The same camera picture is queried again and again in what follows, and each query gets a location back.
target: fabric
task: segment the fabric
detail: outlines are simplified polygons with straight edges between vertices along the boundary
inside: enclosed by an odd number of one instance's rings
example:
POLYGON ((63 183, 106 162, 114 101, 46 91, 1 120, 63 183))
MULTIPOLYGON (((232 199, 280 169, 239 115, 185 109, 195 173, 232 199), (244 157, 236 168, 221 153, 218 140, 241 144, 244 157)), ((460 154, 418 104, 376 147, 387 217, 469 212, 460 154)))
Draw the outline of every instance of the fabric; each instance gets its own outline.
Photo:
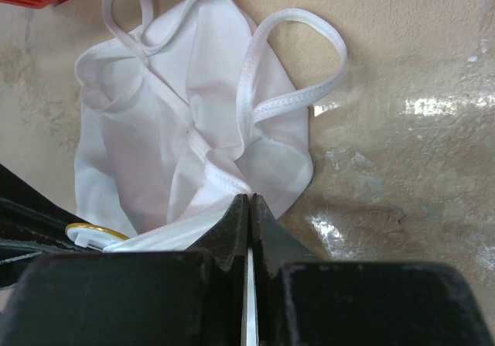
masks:
POLYGON ((236 194, 261 194, 276 218, 312 177, 306 106, 344 72, 347 49, 327 22, 301 9, 258 28, 232 0, 185 0, 126 33, 103 0, 115 39, 84 52, 77 215, 121 232, 106 252, 183 249, 236 194), (267 43, 283 21, 304 22, 336 48, 328 80, 296 91, 267 43))

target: worn surface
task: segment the worn surface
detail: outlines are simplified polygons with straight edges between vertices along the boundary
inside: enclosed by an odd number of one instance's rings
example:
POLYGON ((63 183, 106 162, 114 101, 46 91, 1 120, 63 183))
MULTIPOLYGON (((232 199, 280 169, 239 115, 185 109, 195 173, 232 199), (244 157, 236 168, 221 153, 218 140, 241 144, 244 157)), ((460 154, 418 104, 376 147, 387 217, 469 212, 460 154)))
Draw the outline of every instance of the worn surface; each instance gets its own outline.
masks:
MULTIPOLYGON (((181 0, 156 0, 157 14, 181 0)), ((333 259, 435 260, 467 278, 495 327, 495 0, 235 0, 256 22, 287 7, 330 21, 350 62, 315 105, 315 175, 283 223, 333 259)), ((137 0, 116 0, 128 29, 137 0)), ((74 211, 74 61, 110 37, 100 0, 0 5, 0 163, 74 211)), ((336 53, 309 27, 271 44, 297 87, 336 53)))

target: beige surface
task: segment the beige surface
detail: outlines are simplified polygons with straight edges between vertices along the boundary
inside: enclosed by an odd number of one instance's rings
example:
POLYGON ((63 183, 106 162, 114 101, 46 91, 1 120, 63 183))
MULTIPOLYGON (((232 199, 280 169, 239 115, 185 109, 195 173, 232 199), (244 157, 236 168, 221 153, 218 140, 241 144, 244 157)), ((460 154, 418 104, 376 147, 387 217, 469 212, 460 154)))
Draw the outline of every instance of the beige surface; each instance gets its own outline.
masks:
MULTIPOLYGON (((0 5, 0 162, 74 211, 79 54, 110 37, 101 0, 0 5)), ((157 14, 181 0, 156 0, 157 14)), ((448 262, 495 329, 495 0, 235 0, 256 22, 315 12, 346 40, 341 87, 314 107, 315 176, 283 217, 334 259, 448 262)), ((137 0, 115 15, 138 24, 137 0)), ((271 44, 297 87, 336 66, 328 43, 285 24, 271 44)))

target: white tank top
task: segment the white tank top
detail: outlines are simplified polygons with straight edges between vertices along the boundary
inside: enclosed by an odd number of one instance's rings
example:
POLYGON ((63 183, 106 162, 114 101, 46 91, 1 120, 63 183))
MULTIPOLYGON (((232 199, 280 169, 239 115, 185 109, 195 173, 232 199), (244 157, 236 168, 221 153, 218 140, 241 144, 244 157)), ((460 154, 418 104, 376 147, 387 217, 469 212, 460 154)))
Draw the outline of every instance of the white tank top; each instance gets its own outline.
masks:
POLYGON ((327 22, 301 9, 258 28, 232 0, 185 0, 126 33, 103 0, 115 36, 76 62, 81 136, 77 215, 130 239, 106 252, 183 249, 236 194, 261 194, 276 218, 312 177, 306 106, 343 74, 347 49, 327 22), (303 22, 340 55, 336 73, 296 91, 267 43, 283 21, 303 22))

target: concrete floor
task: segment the concrete floor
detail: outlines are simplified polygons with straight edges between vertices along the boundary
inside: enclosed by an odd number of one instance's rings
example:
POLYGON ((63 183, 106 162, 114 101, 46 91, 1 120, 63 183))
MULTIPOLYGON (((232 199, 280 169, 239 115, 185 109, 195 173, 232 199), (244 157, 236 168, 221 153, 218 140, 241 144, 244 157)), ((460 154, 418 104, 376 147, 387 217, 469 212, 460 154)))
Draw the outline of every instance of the concrete floor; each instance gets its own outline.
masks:
MULTIPOLYGON (((69 211, 80 130, 75 59, 109 39, 101 0, 0 5, 0 163, 69 211)), ((156 0, 160 14, 181 0, 156 0)), ((282 217, 331 259, 432 260, 468 280, 495 330, 495 0, 235 0, 256 22, 288 7, 330 21, 350 61, 314 106, 315 175, 282 217)), ((128 29, 137 0, 116 0, 128 29)), ((271 44, 296 87, 336 66, 285 24, 271 44)))

